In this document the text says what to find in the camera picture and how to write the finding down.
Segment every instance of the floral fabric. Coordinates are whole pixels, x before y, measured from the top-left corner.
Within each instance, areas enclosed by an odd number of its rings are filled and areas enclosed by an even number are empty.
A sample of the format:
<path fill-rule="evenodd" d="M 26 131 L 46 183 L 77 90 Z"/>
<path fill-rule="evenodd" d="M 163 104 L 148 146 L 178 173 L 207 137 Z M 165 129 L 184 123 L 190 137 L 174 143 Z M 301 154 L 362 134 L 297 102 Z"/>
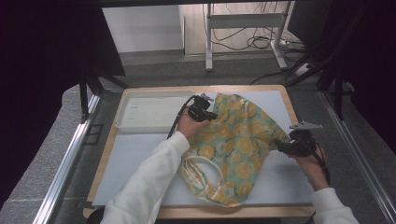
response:
<path fill-rule="evenodd" d="M 237 206 L 247 199 L 274 139 L 288 141 L 279 125 L 258 106 L 240 95 L 218 93 L 214 104 L 217 119 L 210 121 L 182 156 L 179 173 L 199 199 L 222 206 Z M 197 165 L 213 165 L 220 179 L 209 183 Z"/>

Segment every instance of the wooden board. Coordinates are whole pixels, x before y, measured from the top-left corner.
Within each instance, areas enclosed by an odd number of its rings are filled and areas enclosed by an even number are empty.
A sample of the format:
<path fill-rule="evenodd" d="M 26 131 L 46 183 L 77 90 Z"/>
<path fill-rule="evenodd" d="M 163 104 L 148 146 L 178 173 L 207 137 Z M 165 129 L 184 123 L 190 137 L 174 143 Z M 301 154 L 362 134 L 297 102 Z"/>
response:
<path fill-rule="evenodd" d="M 130 91 L 176 91 L 191 90 L 194 92 L 226 92 L 226 91 L 279 91 L 287 108 L 292 124 L 298 123 L 297 117 L 292 108 L 290 98 L 281 85 L 257 85 L 257 86 L 187 86 L 187 87 L 160 87 L 160 88 L 135 88 L 125 90 Z M 105 149 L 100 160 L 92 187 L 87 198 L 87 203 L 91 203 L 96 191 L 101 183 L 106 170 L 107 162 L 117 135 L 117 128 L 113 125 L 108 135 Z M 84 217 L 88 217 L 94 209 L 85 208 Z M 158 218 L 210 218 L 210 217 L 309 217 L 314 209 L 311 204 L 279 206 L 240 206 L 237 208 L 224 208 L 219 206 L 211 207 L 162 207 Z"/>

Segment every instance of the sleeve cuff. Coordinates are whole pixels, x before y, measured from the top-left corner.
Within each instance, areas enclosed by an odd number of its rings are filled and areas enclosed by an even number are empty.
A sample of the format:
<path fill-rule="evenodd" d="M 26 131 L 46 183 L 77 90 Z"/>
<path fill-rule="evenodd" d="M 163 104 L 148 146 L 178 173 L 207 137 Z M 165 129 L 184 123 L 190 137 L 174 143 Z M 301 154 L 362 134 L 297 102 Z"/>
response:
<path fill-rule="evenodd" d="M 168 139 L 169 143 L 175 148 L 179 156 L 183 155 L 190 148 L 190 143 L 181 132 L 174 132 Z"/>
<path fill-rule="evenodd" d="M 317 212 L 344 207 L 344 205 L 338 199 L 338 196 L 335 193 L 335 189 L 333 188 L 326 188 L 315 191 L 311 195 L 311 202 Z"/>

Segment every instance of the black cable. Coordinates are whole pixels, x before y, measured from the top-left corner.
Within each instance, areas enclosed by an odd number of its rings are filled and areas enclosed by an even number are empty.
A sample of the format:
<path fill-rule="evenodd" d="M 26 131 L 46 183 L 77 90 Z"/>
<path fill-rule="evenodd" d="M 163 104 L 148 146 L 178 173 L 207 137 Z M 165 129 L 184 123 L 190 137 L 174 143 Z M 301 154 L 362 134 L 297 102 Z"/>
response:
<path fill-rule="evenodd" d="M 327 182 L 328 185 L 330 186 L 330 184 L 331 184 L 330 171 L 329 171 L 329 168 L 327 167 L 326 161 L 324 160 L 323 153 L 322 153 L 322 151 L 320 150 L 320 149 L 321 149 L 320 145 L 319 145 L 318 143 L 314 142 L 314 143 L 315 143 L 315 146 L 316 146 L 316 149 L 315 149 L 315 150 L 312 150 L 312 148 L 311 148 L 310 146 L 308 146 L 303 140 L 301 140 L 300 138 L 298 138 L 298 140 L 299 140 L 301 143 L 303 143 L 303 145 L 304 145 L 304 147 L 305 147 L 306 149 L 312 151 L 312 156 L 314 156 L 314 158 L 318 161 L 318 163 L 319 163 L 319 165 L 320 165 L 320 168 L 323 170 L 323 173 L 324 173 L 324 175 L 325 175 L 326 182 Z M 321 158 L 321 157 L 317 154 L 317 152 L 316 152 L 316 150 L 318 150 L 318 149 L 320 150 L 320 155 L 321 155 L 322 158 Z M 317 213 L 317 212 L 315 211 L 314 214 L 312 214 L 312 216 L 305 222 L 305 224 L 313 223 L 313 221 L 314 221 L 314 215 L 315 215 L 316 213 Z"/>
<path fill-rule="evenodd" d="M 306 52 L 305 49 L 291 49 L 291 48 L 283 46 L 283 45 L 279 45 L 279 49 L 281 51 L 286 51 L 286 52 L 301 52 L 301 53 L 305 53 Z"/>
<path fill-rule="evenodd" d="M 166 139 L 168 139 L 168 138 L 170 138 L 170 137 L 172 136 L 173 132 L 175 131 L 175 128 L 176 128 L 176 125 L 177 125 L 178 121 L 180 120 L 181 116 L 183 116 L 183 111 L 184 111 L 184 109 L 187 107 L 187 104 L 188 104 L 193 98 L 195 98 L 195 95 L 193 95 L 192 97 L 190 97 L 190 98 L 186 101 L 186 103 L 184 103 L 184 105 L 181 107 L 181 109 L 178 111 L 177 116 L 176 116 L 176 118 L 175 118 L 175 121 L 174 121 L 174 123 L 173 123 L 173 125 L 172 125 L 172 128 L 171 128 L 171 130 L 169 131 L 168 137 L 167 137 Z"/>
<path fill-rule="evenodd" d="M 287 56 L 288 53 L 295 53 L 295 52 L 290 52 L 290 51 L 284 52 L 284 53 L 283 53 L 283 57 L 284 57 L 286 60 L 288 60 L 288 61 L 290 61 L 290 62 L 292 62 L 292 63 L 298 62 L 298 60 L 293 60 L 293 59 L 289 58 L 289 57 Z"/>
<path fill-rule="evenodd" d="M 226 7 L 227 10 L 230 12 L 230 14 L 233 14 L 233 13 L 231 12 L 231 10 L 228 8 L 228 3 L 225 4 L 225 7 Z"/>
<path fill-rule="evenodd" d="M 286 32 L 286 31 L 283 31 L 282 33 L 284 33 L 284 34 L 286 34 L 286 35 L 289 35 L 289 36 L 291 37 L 290 43 L 294 41 L 294 36 L 293 36 L 291 33 L 288 33 L 288 32 Z"/>
<path fill-rule="evenodd" d="M 323 39 L 323 40 L 321 40 L 318 44 L 316 44 L 315 46 L 313 46 L 313 47 L 310 47 L 310 48 L 305 48 L 304 49 L 304 52 L 305 52 L 305 54 L 307 54 L 307 55 L 312 55 L 312 52 L 313 51 L 315 51 L 315 50 L 318 50 L 320 47 L 322 47 L 322 46 L 325 46 L 326 47 L 326 45 L 328 45 L 327 46 L 327 48 L 331 45 L 331 44 L 329 44 L 329 42 L 332 42 L 332 41 L 334 41 L 334 39 L 336 39 L 336 37 L 337 37 L 337 35 L 339 35 L 339 33 L 344 29 L 344 27 L 347 25 L 347 22 L 349 21 L 347 18 L 349 17 L 349 15 L 348 14 L 346 14 L 346 15 L 344 15 L 344 20 L 341 20 L 340 22 L 338 22 L 338 24 L 336 24 L 335 25 L 335 27 L 334 27 L 334 29 L 330 32 L 330 34 L 329 35 L 327 35 L 326 36 L 326 38 L 325 39 Z M 285 84 L 284 84 L 284 86 L 287 88 L 287 79 L 289 78 L 289 76 L 286 76 L 285 77 Z"/>
<path fill-rule="evenodd" d="M 274 32 L 273 30 L 270 30 L 270 29 L 268 29 L 268 28 L 266 28 L 266 27 L 262 27 L 262 29 L 265 29 L 265 30 L 271 32 L 271 40 L 273 40 L 273 39 L 272 39 L 272 34 L 276 35 L 276 32 Z M 292 34 L 289 34 L 289 33 L 287 33 L 286 31 L 283 31 L 282 34 L 290 35 L 291 38 L 293 38 L 293 37 L 292 37 Z M 285 39 L 285 38 L 282 38 L 282 37 L 280 37 L 280 39 L 281 39 L 281 40 L 288 41 L 289 43 L 293 43 L 293 44 L 305 45 L 304 42 L 289 41 L 288 39 Z"/>
<path fill-rule="evenodd" d="M 202 5 L 202 12 L 203 12 L 203 18 L 204 18 L 204 29 L 205 29 L 205 33 L 206 33 L 206 35 L 207 35 L 207 30 L 206 30 L 206 26 L 205 26 L 205 9 L 204 9 L 204 5 Z M 247 29 L 247 28 L 242 28 L 242 29 L 240 29 L 239 31 L 237 31 L 237 32 L 235 32 L 235 33 L 233 33 L 233 34 L 231 34 L 231 35 L 229 35 L 229 36 L 226 36 L 226 37 L 224 37 L 224 38 L 222 38 L 222 39 L 218 39 L 218 37 L 216 36 L 216 31 L 215 31 L 215 30 L 213 30 L 213 35 L 214 35 L 214 37 L 216 38 L 217 41 L 223 41 L 223 40 L 228 39 L 228 38 L 230 38 L 230 37 L 232 37 L 232 36 L 234 36 L 234 35 L 236 35 L 236 34 L 242 32 L 242 31 L 244 31 L 244 30 L 246 30 L 246 29 Z M 220 43 L 220 42 L 214 42 L 214 41 L 211 41 L 211 42 L 212 42 L 212 44 L 221 45 L 221 46 L 223 46 L 224 48 L 232 49 L 232 50 L 244 50 L 244 49 L 248 49 L 248 48 L 266 49 L 266 48 L 270 45 L 271 39 L 269 39 L 268 37 L 265 37 L 265 36 L 255 36 L 255 34 L 257 33 L 257 30 L 258 30 L 258 29 L 259 29 L 259 28 L 256 28 L 256 30 L 255 30 L 255 32 L 254 32 L 254 34 L 253 34 L 253 37 L 251 37 L 251 38 L 249 38 L 249 39 L 247 40 L 247 46 L 244 47 L 244 48 L 241 48 L 241 49 L 235 49 L 235 48 L 229 47 L 229 46 L 227 46 L 227 45 L 224 45 L 224 44 L 222 44 L 222 43 Z M 264 47 L 258 47 L 258 46 L 256 45 L 256 42 L 257 42 L 257 41 L 263 41 L 263 40 L 267 41 L 267 45 L 265 45 Z"/>
<path fill-rule="evenodd" d="M 260 79 L 262 79 L 262 78 L 271 77 L 271 76 L 275 76 L 275 75 L 279 75 L 279 74 L 286 74 L 286 80 L 287 80 L 287 77 L 288 77 L 290 74 L 292 74 L 293 72 L 295 72 L 295 70 L 297 69 L 297 67 L 300 66 L 303 62 L 305 62 L 304 57 L 302 57 L 299 61 L 297 61 L 297 62 L 294 64 L 293 67 L 291 67 L 291 68 L 289 68 L 289 69 L 287 69 L 287 70 L 281 71 L 281 72 L 276 72 L 276 73 L 272 73 L 272 74 L 266 74 L 266 75 L 264 75 L 264 76 L 258 77 L 258 78 L 256 78 L 256 79 L 254 79 L 253 81 L 251 81 L 251 82 L 249 83 L 249 85 L 253 85 L 255 82 L 257 82 L 258 80 L 260 80 Z"/>
<path fill-rule="evenodd" d="M 273 3 L 273 2 L 270 2 L 270 5 L 268 6 L 267 13 L 270 12 L 270 7 L 271 7 L 272 3 Z"/>
<path fill-rule="evenodd" d="M 257 5 L 257 7 L 256 7 L 256 8 L 254 8 L 254 11 L 253 11 L 253 13 L 252 13 L 252 14 L 254 14 L 254 13 L 256 12 L 257 8 L 259 8 L 259 6 L 261 6 L 261 5 L 262 5 L 262 2 L 260 2 L 260 3 Z"/>
<path fill-rule="evenodd" d="M 267 2 L 265 2 L 264 8 L 262 9 L 262 12 L 265 13 L 265 8 L 267 7 Z"/>

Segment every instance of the aluminum frame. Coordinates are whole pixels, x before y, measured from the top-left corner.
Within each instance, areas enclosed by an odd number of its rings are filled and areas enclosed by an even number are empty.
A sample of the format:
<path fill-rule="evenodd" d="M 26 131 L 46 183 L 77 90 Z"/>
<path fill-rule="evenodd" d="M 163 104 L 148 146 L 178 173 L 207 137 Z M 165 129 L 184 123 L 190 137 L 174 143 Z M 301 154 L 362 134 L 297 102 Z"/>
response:
<path fill-rule="evenodd" d="M 327 111 L 329 112 L 330 117 L 335 124 L 335 127 L 341 134 L 341 137 L 343 138 L 352 159 L 357 164 L 359 170 L 361 171 L 361 175 L 367 183 L 367 186 L 369 187 L 370 191 L 373 193 L 373 196 L 378 202 L 379 208 L 384 213 L 384 216 L 387 219 L 388 223 L 396 223 L 395 205 L 393 204 L 388 193 L 382 186 L 381 182 L 376 177 L 370 164 L 361 153 L 361 149 L 358 143 L 353 138 L 352 134 L 350 133 L 347 125 L 338 118 L 337 114 L 333 110 L 332 99 L 330 98 L 329 94 L 323 91 L 320 91 L 318 94 L 323 101 L 323 104 L 325 105 Z"/>
<path fill-rule="evenodd" d="M 96 95 L 91 98 L 88 105 L 90 115 L 95 111 L 99 100 L 100 97 Z M 70 145 L 64 154 L 64 159 L 52 180 L 49 191 L 35 216 L 34 224 L 46 224 L 49 221 L 91 121 L 92 116 L 89 116 L 84 123 L 78 125 Z"/>

